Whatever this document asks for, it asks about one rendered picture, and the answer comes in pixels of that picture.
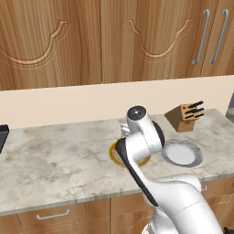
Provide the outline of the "grey plate with white centre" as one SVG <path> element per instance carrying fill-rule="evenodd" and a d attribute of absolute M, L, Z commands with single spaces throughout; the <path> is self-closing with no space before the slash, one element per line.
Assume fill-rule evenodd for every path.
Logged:
<path fill-rule="evenodd" d="M 161 156 L 171 165 L 195 167 L 203 162 L 203 154 L 198 146 L 181 139 L 169 139 L 161 151 Z"/>

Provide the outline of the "black hob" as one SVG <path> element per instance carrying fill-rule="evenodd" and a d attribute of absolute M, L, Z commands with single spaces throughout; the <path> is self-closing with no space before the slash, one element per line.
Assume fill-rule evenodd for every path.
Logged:
<path fill-rule="evenodd" d="M 0 125 L 0 154 L 2 153 L 8 134 L 9 134 L 8 125 L 7 124 Z"/>

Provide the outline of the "dark grey appliance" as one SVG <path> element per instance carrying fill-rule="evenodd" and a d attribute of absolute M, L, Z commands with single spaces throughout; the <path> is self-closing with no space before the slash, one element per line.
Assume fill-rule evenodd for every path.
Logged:
<path fill-rule="evenodd" d="M 229 106 L 226 112 L 226 117 L 230 121 L 234 122 L 234 93 L 232 94 L 232 97 L 230 99 Z"/>

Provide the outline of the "brown plate with yellow rim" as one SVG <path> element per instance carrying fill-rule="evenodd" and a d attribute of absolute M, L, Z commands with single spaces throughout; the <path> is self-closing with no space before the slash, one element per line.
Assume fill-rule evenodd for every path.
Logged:
<path fill-rule="evenodd" d="M 109 149 L 109 157 L 116 165 L 118 165 L 120 167 L 125 167 L 125 164 L 123 163 L 122 159 L 117 155 L 117 153 L 115 151 L 116 144 L 117 144 L 117 142 L 114 142 L 111 144 L 110 149 Z M 144 158 L 144 160 L 137 161 L 137 164 L 140 167 L 142 167 L 150 161 L 151 157 L 152 156 L 149 154 Z"/>

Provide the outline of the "wooden knife block with knives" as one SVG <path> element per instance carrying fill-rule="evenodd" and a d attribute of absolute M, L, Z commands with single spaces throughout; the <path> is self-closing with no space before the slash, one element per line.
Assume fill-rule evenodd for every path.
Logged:
<path fill-rule="evenodd" d="M 165 118 L 170 122 L 178 133 L 192 132 L 195 122 L 204 115 L 203 108 L 200 108 L 203 101 L 188 104 L 180 104 L 173 110 L 165 114 Z"/>

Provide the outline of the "wooden drawer front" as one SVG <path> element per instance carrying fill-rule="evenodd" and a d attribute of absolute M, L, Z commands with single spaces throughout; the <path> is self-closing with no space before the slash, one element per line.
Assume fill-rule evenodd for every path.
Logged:
<path fill-rule="evenodd" d="M 207 190 L 202 192 L 205 198 L 234 194 L 234 177 L 204 181 L 202 182 L 202 186 L 204 185 L 207 185 Z"/>
<path fill-rule="evenodd" d="M 37 220 L 65 213 L 66 217 Z M 110 234 L 110 199 L 0 216 L 0 234 Z"/>

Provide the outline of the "wooden base cupboard door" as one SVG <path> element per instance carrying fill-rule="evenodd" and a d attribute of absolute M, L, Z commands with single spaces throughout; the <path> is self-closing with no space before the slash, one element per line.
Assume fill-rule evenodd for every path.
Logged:
<path fill-rule="evenodd" d="M 112 197 L 110 206 L 110 234 L 142 234 L 154 213 L 141 193 Z"/>

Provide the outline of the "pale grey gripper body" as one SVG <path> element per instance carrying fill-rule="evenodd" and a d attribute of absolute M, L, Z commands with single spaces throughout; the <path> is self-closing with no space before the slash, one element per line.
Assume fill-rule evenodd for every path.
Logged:
<path fill-rule="evenodd" d="M 121 132 L 122 132 L 122 137 L 127 137 L 132 134 L 127 123 L 121 125 Z"/>

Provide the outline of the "wooden wall cupboard door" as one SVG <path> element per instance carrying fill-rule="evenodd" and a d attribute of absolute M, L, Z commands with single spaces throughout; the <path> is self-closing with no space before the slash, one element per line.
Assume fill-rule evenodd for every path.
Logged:
<path fill-rule="evenodd" d="M 218 0 L 101 0 L 105 83 L 198 77 Z M 200 61 L 205 16 L 210 10 Z"/>
<path fill-rule="evenodd" d="M 0 90 L 100 82 L 100 0 L 0 0 Z"/>
<path fill-rule="evenodd" d="M 219 33 L 223 24 L 223 9 L 229 10 L 224 36 L 214 64 L 209 61 L 214 57 Z M 234 75 L 234 0 L 218 0 L 218 6 L 210 33 L 206 56 L 201 71 L 202 77 Z"/>

